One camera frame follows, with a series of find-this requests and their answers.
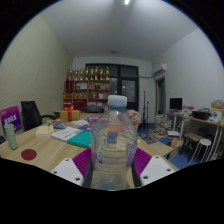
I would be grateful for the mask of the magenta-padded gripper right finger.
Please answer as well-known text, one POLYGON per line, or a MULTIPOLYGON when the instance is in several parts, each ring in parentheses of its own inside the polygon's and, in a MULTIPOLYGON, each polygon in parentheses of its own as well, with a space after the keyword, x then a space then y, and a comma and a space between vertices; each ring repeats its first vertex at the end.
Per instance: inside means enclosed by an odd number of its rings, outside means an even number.
POLYGON ((175 170, 159 156, 151 156, 138 148, 131 165, 135 187, 142 187, 157 181, 175 170))

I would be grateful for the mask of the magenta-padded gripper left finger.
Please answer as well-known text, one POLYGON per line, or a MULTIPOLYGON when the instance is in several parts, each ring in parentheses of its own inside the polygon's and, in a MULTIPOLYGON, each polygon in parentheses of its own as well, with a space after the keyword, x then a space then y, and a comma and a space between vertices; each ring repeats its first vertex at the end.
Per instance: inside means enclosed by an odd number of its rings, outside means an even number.
POLYGON ((76 185, 89 188, 93 174, 91 149, 87 148, 73 159, 64 158, 51 173, 76 185))

